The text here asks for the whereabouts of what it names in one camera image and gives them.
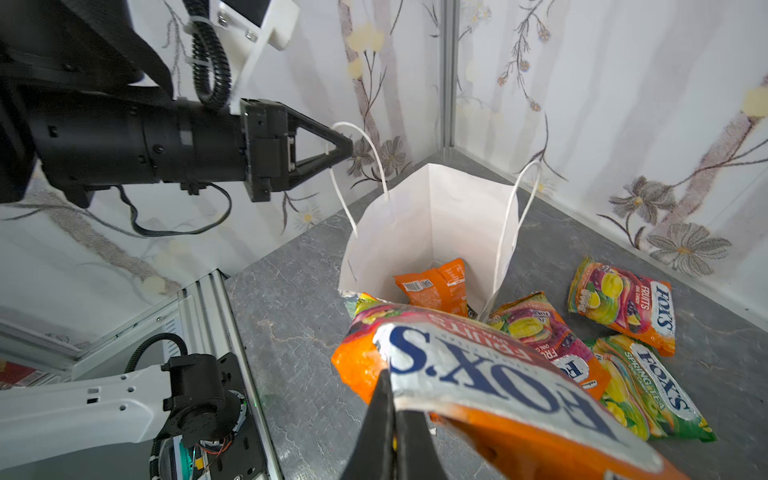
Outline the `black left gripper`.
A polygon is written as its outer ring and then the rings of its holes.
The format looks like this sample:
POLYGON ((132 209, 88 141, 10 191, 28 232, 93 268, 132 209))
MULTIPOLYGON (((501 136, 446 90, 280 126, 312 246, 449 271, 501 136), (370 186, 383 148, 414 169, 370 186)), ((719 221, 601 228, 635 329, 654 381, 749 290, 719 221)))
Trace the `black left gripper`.
POLYGON ((254 203, 289 191, 352 156, 353 142, 307 115, 273 101, 240 101, 246 148, 244 184, 254 203), (332 144, 329 153, 295 162, 295 137, 303 129, 332 144))

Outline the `white floral paper bag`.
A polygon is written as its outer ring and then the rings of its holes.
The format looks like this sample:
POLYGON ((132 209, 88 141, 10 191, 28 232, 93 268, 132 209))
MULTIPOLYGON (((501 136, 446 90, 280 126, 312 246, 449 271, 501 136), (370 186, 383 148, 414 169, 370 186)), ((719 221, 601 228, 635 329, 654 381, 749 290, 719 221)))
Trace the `white floral paper bag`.
POLYGON ((398 185, 385 185, 360 218, 349 220, 339 293, 403 303, 394 275, 461 259, 468 304, 486 321, 531 207, 518 200, 522 184, 521 178, 508 185, 426 163, 398 185))

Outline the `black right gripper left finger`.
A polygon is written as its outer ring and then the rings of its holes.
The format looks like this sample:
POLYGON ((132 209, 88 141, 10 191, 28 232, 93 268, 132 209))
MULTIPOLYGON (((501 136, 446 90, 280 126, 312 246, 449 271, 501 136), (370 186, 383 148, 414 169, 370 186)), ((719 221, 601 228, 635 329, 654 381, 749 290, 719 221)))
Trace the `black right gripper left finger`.
POLYGON ((378 376, 356 445, 340 478, 395 478, 395 408, 390 372, 378 376))

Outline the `orange corn chips bag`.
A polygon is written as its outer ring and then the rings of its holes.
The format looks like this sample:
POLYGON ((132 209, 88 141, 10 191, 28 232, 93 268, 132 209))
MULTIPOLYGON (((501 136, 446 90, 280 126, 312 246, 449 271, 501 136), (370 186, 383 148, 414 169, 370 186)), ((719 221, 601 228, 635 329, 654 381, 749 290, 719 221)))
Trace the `orange corn chips bag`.
POLYGON ((467 317, 465 264, 460 258, 420 273, 393 277, 395 284, 417 307, 467 317))

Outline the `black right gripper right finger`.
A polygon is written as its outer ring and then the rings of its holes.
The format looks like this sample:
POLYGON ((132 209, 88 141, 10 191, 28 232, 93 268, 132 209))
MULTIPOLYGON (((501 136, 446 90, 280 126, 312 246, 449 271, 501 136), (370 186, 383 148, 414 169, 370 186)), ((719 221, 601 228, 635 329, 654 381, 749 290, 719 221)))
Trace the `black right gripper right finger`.
POLYGON ((395 414, 395 426, 396 479, 446 480, 426 415, 419 411, 399 411, 395 414))

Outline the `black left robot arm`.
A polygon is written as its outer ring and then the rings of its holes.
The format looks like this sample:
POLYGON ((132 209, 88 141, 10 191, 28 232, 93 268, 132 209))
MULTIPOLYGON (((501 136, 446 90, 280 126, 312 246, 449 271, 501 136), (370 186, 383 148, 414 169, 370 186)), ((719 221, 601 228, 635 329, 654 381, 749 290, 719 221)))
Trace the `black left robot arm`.
MULTIPOLYGON (((134 30, 123 1, 5 1, 1 5, 1 199, 20 201, 35 168, 88 208, 97 191, 174 183, 196 195, 240 181, 254 202, 331 170, 352 141, 280 102, 238 98, 263 49, 284 49, 292 1, 188 1, 197 98, 176 98, 172 74, 134 30)), ((121 443, 181 440, 196 479, 269 475, 251 382, 236 356, 178 354, 90 381, 1 394, 5 468, 121 443)))

